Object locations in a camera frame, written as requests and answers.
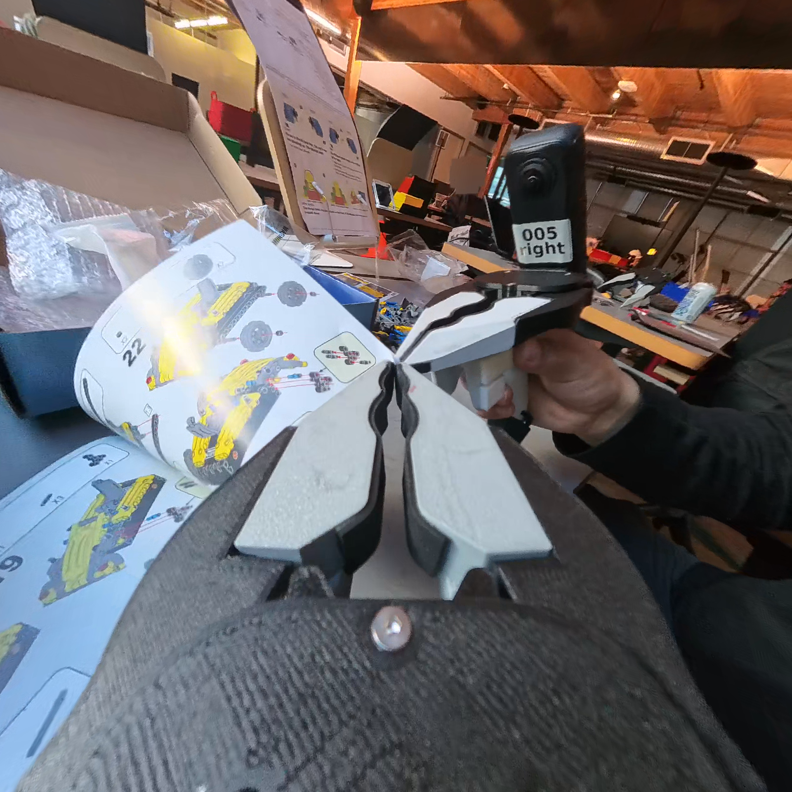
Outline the document stand with paper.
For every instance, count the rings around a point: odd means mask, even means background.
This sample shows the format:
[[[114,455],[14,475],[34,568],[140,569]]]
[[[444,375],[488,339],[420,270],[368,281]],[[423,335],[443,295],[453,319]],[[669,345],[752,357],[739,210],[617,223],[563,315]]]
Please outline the document stand with paper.
[[[365,154],[342,92],[298,3],[230,2],[262,68],[257,107],[293,226],[337,248],[379,240]]]

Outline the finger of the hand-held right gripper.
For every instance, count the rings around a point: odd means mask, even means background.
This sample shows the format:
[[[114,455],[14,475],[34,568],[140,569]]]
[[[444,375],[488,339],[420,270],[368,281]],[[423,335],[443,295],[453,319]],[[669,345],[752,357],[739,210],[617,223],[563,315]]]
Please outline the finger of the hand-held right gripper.
[[[402,346],[402,362],[421,371],[469,363],[512,348],[519,335],[540,332],[548,322],[548,307],[489,307],[474,313],[455,312],[431,321]]]
[[[402,346],[409,336],[417,335],[429,326],[431,321],[446,320],[454,316],[455,312],[462,311],[463,314],[485,311],[489,307],[545,307],[550,303],[550,298],[542,298],[534,295],[512,296],[503,299],[493,299],[490,296],[479,292],[459,292],[446,299],[442,299],[434,306],[429,306],[421,314],[415,326],[411,329],[404,342],[397,352],[397,361],[402,362]]]

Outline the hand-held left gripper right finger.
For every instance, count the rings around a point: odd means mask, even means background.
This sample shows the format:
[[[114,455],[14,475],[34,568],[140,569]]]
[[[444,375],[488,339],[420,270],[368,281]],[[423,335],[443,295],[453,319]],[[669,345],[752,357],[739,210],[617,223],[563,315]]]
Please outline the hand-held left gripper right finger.
[[[553,545],[492,430],[430,379],[397,369],[412,559],[454,597],[467,574],[547,559]]]

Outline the grey desk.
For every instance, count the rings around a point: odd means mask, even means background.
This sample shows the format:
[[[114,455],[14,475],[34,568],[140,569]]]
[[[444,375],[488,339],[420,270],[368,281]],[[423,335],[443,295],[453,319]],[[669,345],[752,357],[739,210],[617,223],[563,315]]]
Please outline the grey desk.
[[[428,304],[427,307],[434,306],[438,302],[441,302],[442,299],[446,299],[447,297],[459,292],[479,292],[484,294],[484,292],[480,288],[476,287],[474,281],[471,281],[464,286],[453,288],[451,290],[439,294],[438,296],[432,299],[432,301]],[[85,340],[88,337],[90,331],[92,331],[92,329],[94,328],[94,325],[97,323],[97,321],[94,322],[93,326],[87,332]],[[85,340],[80,345],[78,353],[80,352]],[[398,366],[405,364],[403,364],[403,362],[397,361],[397,352],[392,353],[392,355],[394,358],[392,362],[379,363],[377,365],[394,366],[393,391],[398,392],[397,369]],[[441,369],[440,371],[429,371],[429,370],[421,371],[420,369],[416,369],[416,368],[414,369],[417,372],[421,373],[425,378],[431,380],[441,390],[443,390],[445,393],[449,394],[450,396],[452,396],[458,384],[458,381],[460,380],[460,377],[462,375],[464,376],[464,371],[462,370],[462,364],[450,368]],[[90,418],[84,411],[83,413],[86,415],[86,417],[89,420],[92,421],[93,424],[104,426],[103,424],[100,424],[96,420]],[[213,491],[219,491],[219,489],[222,486],[224,486],[228,481],[230,481],[234,475],[239,473],[244,466],[250,466],[252,464],[252,460],[254,457],[258,455],[264,456],[265,455],[264,448],[268,448],[268,453],[274,454],[275,456],[274,465],[276,465],[282,452],[285,450],[286,445],[290,440],[293,431],[296,429],[299,423],[304,418],[306,418],[310,413],[311,412],[305,414],[300,420],[294,421],[291,425],[279,431],[272,438],[272,440],[268,441],[260,450],[258,450],[251,459],[244,462],[243,465],[238,469],[238,471],[235,474],[233,474],[228,480],[225,480],[222,485],[213,489]],[[562,559],[565,556],[565,554],[569,553],[569,550],[566,549],[566,547],[573,540],[575,531],[579,529],[580,525],[586,523],[587,521],[591,521],[591,515],[574,495],[566,493],[563,490],[561,490],[558,483],[555,480],[553,480],[546,473],[545,470],[541,469],[539,464],[533,460],[533,458],[526,452],[524,448],[521,447],[521,445],[516,440],[512,439],[512,433],[516,432],[516,429],[496,429],[496,428],[490,428],[490,429],[492,430],[493,435],[495,435],[501,450],[506,456],[507,461],[509,462],[509,465],[511,466],[512,470],[515,472],[518,481],[520,482],[520,485],[523,487],[523,490],[525,491],[532,508],[535,510],[535,514],[540,519],[540,522],[553,545],[553,553],[551,556],[556,556]],[[53,441],[47,441],[47,446],[45,448],[37,449],[37,454],[34,454],[33,453],[34,448],[33,446],[31,446],[31,441],[25,440],[23,438],[22,429],[10,429],[8,431],[3,430],[2,431],[2,474],[3,475],[11,474],[16,472],[17,470],[22,470],[24,472],[35,472],[35,473],[41,472],[42,470],[48,468],[54,462],[56,462],[54,459],[53,448],[54,448]],[[269,479],[269,475],[271,473],[264,474],[266,481]],[[260,484],[258,486],[258,490],[256,494],[253,496],[252,505],[257,499],[258,495],[260,494],[265,483]],[[242,525],[251,509],[252,507],[250,507],[249,511],[243,516]],[[238,530],[238,533],[233,538],[234,546],[235,546],[235,540],[241,528]],[[523,562],[532,562],[532,561],[511,561],[511,562],[523,563]],[[496,566],[501,566],[504,563],[510,563],[510,562],[502,562],[497,564]],[[351,578],[353,574],[354,573],[324,573],[325,577],[333,585],[336,584],[338,581],[345,582],[348,578]]]

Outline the blue cardboard box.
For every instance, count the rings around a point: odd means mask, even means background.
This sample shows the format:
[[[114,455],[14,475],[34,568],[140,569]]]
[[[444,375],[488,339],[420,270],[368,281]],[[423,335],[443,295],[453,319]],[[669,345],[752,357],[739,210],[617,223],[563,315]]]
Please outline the blue cardboard box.
[[[130,210],[261,199],[183,89],[2,28],[1,165]],[[23,418],[77,405],[74,363],[115,296],[78,298],[75,318],[2,319],[2,396]]]

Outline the clear plastic bags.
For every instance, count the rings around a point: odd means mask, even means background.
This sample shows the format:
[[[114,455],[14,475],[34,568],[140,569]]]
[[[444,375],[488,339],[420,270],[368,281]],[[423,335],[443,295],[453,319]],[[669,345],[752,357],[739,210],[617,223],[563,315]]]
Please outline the clear plastic bags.
[[[314,245],[266,205],[239,215],[228,200],[176,207],[130,207],[2,170],[2,327],[9,332],[92,325],[128,290],[133,299],[173,303],[228,269],[233,253],[204,239],[248,219],[293,262],[311,262]]]

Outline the pile of brick parts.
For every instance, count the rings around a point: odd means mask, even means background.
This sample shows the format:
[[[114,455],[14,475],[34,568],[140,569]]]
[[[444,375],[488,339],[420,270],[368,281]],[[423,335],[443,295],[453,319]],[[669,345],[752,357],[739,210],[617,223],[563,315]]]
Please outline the pile of brick parts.
[[[377,307],[371,328],[391,351],[406,339],[433,294],[417,282],[374,279],[351,274],[344,277],[352,288],[375,298]]]

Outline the person's right hand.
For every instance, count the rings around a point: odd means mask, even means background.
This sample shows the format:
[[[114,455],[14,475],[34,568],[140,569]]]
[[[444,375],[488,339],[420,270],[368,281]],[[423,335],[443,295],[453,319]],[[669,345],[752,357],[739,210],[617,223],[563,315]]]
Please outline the person's right hand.
[[[595,447],[639,409],[637,381],[574,331],[550,330],[528,339],[512,350],[512,359],[528,377],[527,411],[540,428]]]

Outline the wooden edged table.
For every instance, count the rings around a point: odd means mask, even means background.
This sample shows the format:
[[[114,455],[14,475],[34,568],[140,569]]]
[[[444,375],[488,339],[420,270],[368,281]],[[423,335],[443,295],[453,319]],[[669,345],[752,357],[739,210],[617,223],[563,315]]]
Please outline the wooden edged table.
[[[620,303],[595,295],[580,315],[588,330],[607,334],[607,343],[623,342],[688,372],[703,370],[716,360],[730,361],[740,330],[707,316],[694,323],[675,320],[669,313],[644,307],[624,308]]]

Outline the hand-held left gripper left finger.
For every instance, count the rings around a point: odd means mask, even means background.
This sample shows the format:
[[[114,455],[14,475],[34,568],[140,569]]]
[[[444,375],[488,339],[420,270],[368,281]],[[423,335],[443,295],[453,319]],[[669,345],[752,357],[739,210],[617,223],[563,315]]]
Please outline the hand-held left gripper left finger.
[[[241,554],[354,573],[381,537],[394,366],[376,365],[293,431],[235,540]]]

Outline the person's right forearm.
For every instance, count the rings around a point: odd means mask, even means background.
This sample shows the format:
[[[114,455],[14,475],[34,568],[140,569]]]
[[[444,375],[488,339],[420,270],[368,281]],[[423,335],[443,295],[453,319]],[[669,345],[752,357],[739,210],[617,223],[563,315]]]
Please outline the person's right forearm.
[[[663,474],[675,497],[757,498],[789,508],[790,292],[777,297],[733,348],[729,364],[673,397],[647,385],[633,416],[604,441],[553,433],[555,447],[640,493]]]

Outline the instruction booklet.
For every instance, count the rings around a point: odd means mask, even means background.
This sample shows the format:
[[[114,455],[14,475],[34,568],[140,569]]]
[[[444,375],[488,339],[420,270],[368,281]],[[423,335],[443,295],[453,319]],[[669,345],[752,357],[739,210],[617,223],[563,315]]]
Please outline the instruction booklet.
[[[281,430],[393,355],[243,221],[126,289],[74,366],[111,432],[2,499],[2,786],[83,693],[166,543]]]

